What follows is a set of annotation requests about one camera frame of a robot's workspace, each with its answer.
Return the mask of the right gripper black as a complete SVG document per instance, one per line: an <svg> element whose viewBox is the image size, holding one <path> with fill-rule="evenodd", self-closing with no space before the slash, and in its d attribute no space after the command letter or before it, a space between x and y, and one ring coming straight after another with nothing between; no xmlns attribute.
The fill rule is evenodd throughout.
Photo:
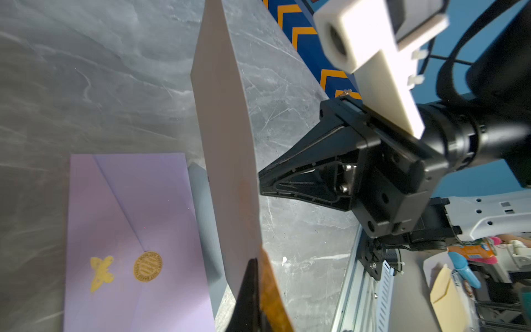
<svg viewBox="0 0 531 332"><path fill-rule="evenodd" d="M317 165L328 159L335 165ZM263 196L352 211L373 238L411 231L449 163L424 142L365 112L326 100L319 123L259 172Z"/></svg>

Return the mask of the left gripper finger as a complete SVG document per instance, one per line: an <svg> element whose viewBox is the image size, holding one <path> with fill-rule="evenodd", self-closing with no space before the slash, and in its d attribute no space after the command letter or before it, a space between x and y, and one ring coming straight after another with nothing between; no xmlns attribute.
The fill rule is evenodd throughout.
<svg viewBox="0 0 531 332"><path fill-rule="evenodd" d="M257 259L248 262L235 309L226 332L257 332L261 330L259 306L259 270Z"/></svg>

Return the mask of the grey envelope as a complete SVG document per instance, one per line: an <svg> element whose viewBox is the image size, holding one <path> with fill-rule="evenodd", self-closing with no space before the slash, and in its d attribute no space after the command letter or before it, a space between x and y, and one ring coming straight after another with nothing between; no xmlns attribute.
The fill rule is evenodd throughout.
<svg viewBox="0 0 531 332"><path fill-rule="evenodd" d="M188 173L199 227L212 311L214 316L216 316L228 284L225 279L210 184L206 170L197 163L190 164Z"/></svg>

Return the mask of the purple envelope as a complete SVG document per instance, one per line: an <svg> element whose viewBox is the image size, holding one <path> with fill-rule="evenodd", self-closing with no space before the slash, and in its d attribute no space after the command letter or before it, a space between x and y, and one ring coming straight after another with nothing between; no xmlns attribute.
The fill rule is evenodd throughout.
<svg viewBox="0 0 531 332"><path fill-rule="evenodd" d="M70 160L65 331L213 331L185 155L76 154ZM139 282L154 251L163 268ZM91 293L91 257L114 258L114 281Z"/></svg>

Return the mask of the teal envelope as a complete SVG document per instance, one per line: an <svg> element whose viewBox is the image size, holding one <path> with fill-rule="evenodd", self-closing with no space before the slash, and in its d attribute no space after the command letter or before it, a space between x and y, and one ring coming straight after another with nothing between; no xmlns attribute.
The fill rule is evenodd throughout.
<svg viewBox="0 0 531 332"><path fill-rule="evenodd" d="M238 295L261 251L253 133L222 1L206 1L191 71L225 277Z"/></svg>

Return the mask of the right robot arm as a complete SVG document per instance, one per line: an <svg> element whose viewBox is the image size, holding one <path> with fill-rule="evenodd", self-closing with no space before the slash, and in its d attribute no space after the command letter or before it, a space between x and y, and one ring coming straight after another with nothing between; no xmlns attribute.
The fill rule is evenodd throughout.
<svg viewBox="0 0 531 332"><path fill-rule="evenodd" d="M530 7L524 6L455 89L460 50L513 7L495 1L467 29L438 73L438 102L418 105L400 78L399 53L419 28L397 38L404 16L386 1L335 2L315 23L329 61L354 74L361 98L323 101L319 123L259 173L264 196L354 213L374 248L432 249L461 233L425 224L441 179L494 160L530 186Z"/></svg>

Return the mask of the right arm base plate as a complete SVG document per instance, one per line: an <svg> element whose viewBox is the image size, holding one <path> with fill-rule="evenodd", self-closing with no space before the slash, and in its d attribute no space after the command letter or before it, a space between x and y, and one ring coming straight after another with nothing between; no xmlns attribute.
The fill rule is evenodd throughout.
<svg viewBox="0 0 531 332"><path fill-rule="evenodd" d="M364 232L360 238L357 259L361 261L364 270L376 281L380 281L384 275L385 263L394 269L392 276L401 273L404 267L401 252L397 247L382 244L379 240L368 237Z"/></svg>

